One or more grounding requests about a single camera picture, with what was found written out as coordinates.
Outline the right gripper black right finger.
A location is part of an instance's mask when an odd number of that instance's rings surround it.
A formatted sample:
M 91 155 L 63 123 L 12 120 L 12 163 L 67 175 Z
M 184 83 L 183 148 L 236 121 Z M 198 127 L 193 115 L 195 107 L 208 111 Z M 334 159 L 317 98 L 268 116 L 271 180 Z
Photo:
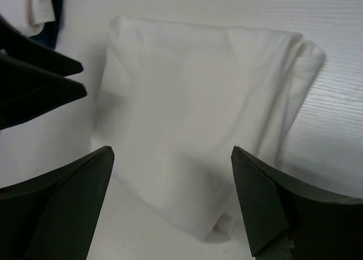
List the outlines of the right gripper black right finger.
M 231 162 L 254 258 L 362 258 L 362 199 L 307 184 L 240 147 Z

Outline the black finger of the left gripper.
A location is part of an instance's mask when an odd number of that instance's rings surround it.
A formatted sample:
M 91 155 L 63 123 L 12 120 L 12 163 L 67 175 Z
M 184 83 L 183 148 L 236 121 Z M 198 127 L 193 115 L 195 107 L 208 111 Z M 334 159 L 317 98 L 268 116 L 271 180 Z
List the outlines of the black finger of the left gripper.
M 1 129 L 87 96 L 83 84 L 1 55 Z
M 61 76 L 83 71 L 80 62 L 22 35 L 5 18 L 1 18 L 1 49 L 12 58 Z

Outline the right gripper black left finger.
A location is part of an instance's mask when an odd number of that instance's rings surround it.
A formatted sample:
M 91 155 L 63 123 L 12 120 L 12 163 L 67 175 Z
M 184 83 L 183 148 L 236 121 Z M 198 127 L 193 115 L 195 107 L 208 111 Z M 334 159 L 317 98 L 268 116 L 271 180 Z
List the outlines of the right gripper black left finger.
M 1 259 L 86 259 L 115 154 L 104 146 L 1 189 Z

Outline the white printed t-shirt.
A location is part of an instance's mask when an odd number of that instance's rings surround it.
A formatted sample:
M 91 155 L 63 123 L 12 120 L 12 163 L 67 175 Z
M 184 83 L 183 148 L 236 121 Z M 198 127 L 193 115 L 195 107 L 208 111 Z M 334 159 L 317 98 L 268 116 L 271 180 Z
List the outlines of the white printed t-shirt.
M 92 145 L 120 182 L 201 241 L 238 216 L 231 153 L 274 165 L 324 62 L 300 33 L 117 16 Z

